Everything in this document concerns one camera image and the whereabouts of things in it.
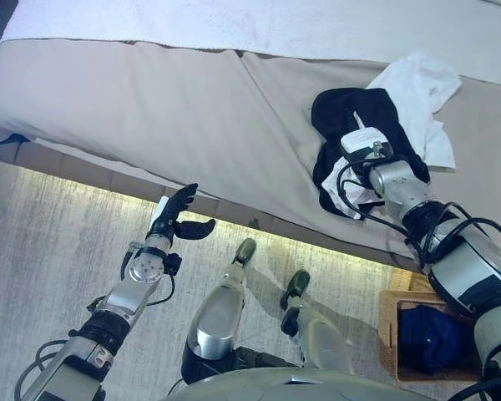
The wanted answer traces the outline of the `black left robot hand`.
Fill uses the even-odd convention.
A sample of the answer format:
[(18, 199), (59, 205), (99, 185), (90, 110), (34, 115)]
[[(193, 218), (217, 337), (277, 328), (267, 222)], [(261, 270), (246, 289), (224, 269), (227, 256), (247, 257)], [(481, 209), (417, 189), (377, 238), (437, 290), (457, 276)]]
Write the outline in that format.
[(215, 228), (214, 219), (207, 222), (178, 221), (180, 213), (187, 211), (189, 205), (194, 201), (198, 187), (197, 183), (189, 184), (169, 197), (159, 215), (151, 223), (145, 240), (154, 236), (162, 236), (173, 243), (176, 236), (182, 240), (198, 241), (211, 234)]

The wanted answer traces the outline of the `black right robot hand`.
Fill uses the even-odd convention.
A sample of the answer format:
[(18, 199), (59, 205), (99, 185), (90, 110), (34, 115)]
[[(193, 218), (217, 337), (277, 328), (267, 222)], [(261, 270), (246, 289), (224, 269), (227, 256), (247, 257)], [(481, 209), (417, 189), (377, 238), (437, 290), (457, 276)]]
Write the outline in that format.
[(366, 126), (356, 111), (352, 115), (357, 129), (340, 139), (340, 151), (347, 161), (381, 159), (394, 154), (390, 142), (379, 129)]

